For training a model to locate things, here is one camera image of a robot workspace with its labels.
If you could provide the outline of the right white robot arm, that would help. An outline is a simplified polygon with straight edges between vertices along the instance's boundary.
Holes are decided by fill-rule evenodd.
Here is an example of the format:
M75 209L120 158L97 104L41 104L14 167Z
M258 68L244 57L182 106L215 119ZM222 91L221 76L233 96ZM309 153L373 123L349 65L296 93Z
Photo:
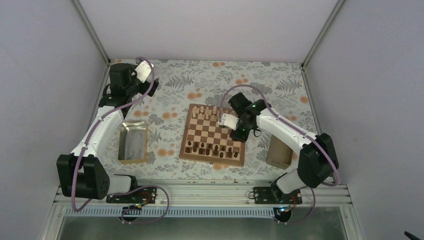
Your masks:
M270 195L274 202L284 203L294 190L325 184L331 175L334 175L334 184L339 184L339 163L332 138L328 134L312 133L295 125L277 113L264 99L251 102L239 92L228 102L235 115L221 112L219 124L232 130L232 140L244 143L251 131L267 131L298 156L272 182Z

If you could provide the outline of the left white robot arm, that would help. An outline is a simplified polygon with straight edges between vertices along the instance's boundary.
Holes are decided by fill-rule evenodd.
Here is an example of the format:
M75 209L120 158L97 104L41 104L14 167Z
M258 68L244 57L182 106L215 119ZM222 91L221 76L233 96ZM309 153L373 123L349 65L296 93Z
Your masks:
M109 69L109 84L103 89L95 120L83 139L69 154L57 161L62 194L76 198L101 200L117 194L131 203L139 197L139 188L131 177L108 173L101 157L117 127L123 123L134 104L133 98L153 96L159 82L152 72L153 64L140 60L137 64L117 63Z

